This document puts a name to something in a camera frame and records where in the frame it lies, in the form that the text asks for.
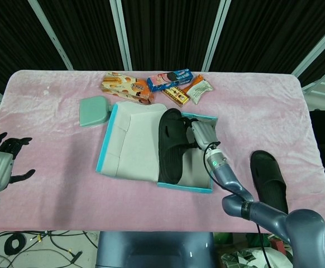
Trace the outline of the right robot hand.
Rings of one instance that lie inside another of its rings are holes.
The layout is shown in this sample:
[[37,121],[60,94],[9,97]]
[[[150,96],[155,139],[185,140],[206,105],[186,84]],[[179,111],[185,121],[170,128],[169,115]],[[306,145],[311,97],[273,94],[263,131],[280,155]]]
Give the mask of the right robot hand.
[[216,147],[221,143],[217,138],[214,126],[209,121],[183,117],[183,122],[187,140],[193,147],[198,147],[204,151],[209,147]]

